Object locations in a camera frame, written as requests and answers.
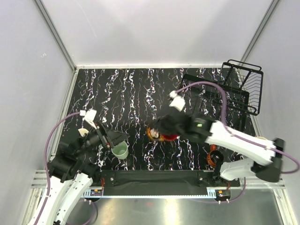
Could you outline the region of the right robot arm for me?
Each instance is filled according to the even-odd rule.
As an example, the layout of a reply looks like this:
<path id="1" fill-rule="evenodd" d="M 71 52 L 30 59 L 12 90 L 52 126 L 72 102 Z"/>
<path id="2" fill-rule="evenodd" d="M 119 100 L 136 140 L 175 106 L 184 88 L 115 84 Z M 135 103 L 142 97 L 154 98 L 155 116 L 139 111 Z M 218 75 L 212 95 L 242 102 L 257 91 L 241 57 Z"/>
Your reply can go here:
<path id="1" fill-rule="evenodd" d="M 177 135 L 190 142 L 214 144 L 230 149 L 246 158 L 234 162 L 220 162 L 212 180 L 223 186 L 236 178 L 256 176 L 276 183 L 282 169 L 280 156 L 284 141 L 268 141 L 232 129 L 221 121 L 209 117 L 195 117 L 183 112 L 171 113 L 155 119 L 149 124 L 159 135 Z"/>

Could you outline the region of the black skull mug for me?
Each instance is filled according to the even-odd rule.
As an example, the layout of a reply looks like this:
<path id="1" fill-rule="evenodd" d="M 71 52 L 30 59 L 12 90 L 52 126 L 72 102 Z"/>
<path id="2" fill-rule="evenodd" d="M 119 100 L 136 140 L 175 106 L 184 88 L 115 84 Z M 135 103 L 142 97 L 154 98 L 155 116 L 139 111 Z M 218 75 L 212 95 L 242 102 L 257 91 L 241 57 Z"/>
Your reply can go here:
<path id="1" fill-rule="evenodd" d="M 146 134 L 148 138 L 153 142 L 171 142 L 179 137 L 178 135 L 161 134 L 157 130 L 150 127 L 147 127 Z"/>

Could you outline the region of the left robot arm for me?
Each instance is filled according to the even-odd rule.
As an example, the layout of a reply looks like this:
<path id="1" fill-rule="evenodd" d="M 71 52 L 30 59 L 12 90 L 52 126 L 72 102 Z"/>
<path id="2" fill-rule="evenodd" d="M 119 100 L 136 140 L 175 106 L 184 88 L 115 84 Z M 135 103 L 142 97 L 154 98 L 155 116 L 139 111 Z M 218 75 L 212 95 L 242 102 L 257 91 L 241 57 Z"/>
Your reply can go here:
<path id="1" fill-rule="evenodd" d="M 47 163 L 47 185 L 30 220 L 30 225 L 64 225 L 90 186 L 104 179 L 94 162 L 97 147 L 109 151 L 129 138 L 129 134 L 98 126 L 91 130 L 79 129 L 79 137 L 69 144 L 61 143 L 55 157 Z"/>

